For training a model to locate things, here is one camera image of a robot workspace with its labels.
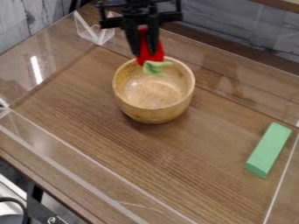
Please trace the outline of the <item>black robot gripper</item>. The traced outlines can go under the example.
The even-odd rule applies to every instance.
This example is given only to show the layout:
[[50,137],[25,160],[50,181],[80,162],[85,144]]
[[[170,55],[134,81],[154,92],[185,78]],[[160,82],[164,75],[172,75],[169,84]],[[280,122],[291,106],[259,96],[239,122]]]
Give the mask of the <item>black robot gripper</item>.
[[[173,4],[173,10],[158,11],[162,3]],[[120,15],[108,17],[106,10],[117,8]],[[146,46],[152,55],[157,52],[158,25],[183,19],[181,0],[97,0],[97,9],[102,29],[124,28],[132,54],[140,56],[140,38],[137,25],[146,25]]]

